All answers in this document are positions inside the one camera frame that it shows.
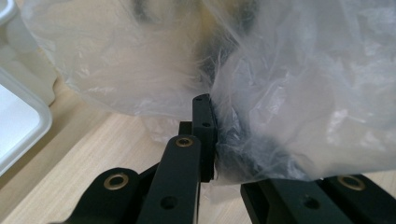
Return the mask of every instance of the brass insert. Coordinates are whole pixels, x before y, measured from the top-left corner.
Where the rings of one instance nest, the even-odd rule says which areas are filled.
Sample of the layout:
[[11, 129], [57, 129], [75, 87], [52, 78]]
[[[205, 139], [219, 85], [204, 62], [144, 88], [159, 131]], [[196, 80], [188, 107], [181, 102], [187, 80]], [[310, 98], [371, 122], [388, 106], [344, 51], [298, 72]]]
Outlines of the brass insert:
[[337, 180], [349, 189], [364, 190], [366, 188], [364, 183], [353, 175], [339, 175]]
[[176, 140], [176, 145], [178, 147], [190, 147], [192, 145], [192, 139], [188, 137], [182, 137]]
[[128, 183], [128, 175], [123, 173], [110, 175], [104, 183], [106, 189], [116, 190], [122, 189]]

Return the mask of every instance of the black mechanical part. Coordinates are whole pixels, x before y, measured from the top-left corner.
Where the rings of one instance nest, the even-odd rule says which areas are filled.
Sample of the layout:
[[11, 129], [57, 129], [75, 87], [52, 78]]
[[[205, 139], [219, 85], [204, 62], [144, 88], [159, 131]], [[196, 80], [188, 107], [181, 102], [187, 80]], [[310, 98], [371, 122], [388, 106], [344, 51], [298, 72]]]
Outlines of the black mechanical part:
[[91, 183], [64, 224], [134, 223], [141, 206], [135, 171], [115, 168]]
[[396, 223], [396, 200], [364, 175], [340, 175], [319, 184], [353, 222]]
[[218, 142], [218, 128], [209, 94], [192, 100], [192, 135], [202, 144], [201, 181], [209, 182], [215, 173], [215, 153]]
[[169, 140], [137, 223], [196, 223], [201, 142], [192, 135]]
[[352, 223], [316, 182], [267, 179], [241, 194], [252, 223]]

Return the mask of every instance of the clear plastic bag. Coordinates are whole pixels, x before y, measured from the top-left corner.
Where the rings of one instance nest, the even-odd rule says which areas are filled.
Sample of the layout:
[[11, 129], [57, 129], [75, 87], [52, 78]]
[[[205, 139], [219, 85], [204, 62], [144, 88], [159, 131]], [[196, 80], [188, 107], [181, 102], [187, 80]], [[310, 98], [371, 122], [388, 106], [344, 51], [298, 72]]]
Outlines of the clear plastic bag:
[[210, 91], [218, 183], [396, 168], [394, 1], [25, 0], [22, 15], [92, 104], [191, 119]]

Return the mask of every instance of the wooden surface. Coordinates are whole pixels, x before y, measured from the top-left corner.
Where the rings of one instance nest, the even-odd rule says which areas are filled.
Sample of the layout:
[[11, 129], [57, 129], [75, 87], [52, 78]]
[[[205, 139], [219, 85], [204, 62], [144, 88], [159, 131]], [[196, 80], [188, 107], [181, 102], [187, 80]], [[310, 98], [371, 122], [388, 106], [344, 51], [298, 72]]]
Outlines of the wooden surface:
[[[51, 129], [0, 177], [1, 223], [63, 221], [99, 174], [114, 167], [140, 173], [163, 154], [164, 145], [150, 139], [140, 118], [86, 105], [61, 78], [54, 90]], [[396, 172], [368, 176], [396, 196]], [[204, 185], [199, 222], [250, 223], [237, 187]]]

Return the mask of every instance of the white container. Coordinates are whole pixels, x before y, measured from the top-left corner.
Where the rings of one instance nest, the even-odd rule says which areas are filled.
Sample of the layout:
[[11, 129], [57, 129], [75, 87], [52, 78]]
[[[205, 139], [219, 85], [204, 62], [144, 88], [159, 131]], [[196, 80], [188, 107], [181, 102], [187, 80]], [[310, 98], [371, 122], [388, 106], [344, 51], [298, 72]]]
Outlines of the white container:
[[49, 129], [49, 107], [0, 67], [0, 175]]
[[47, 105], [54, 100], [56, 72], [24, 25], [14, 0], [0, 0], [0, 67]]

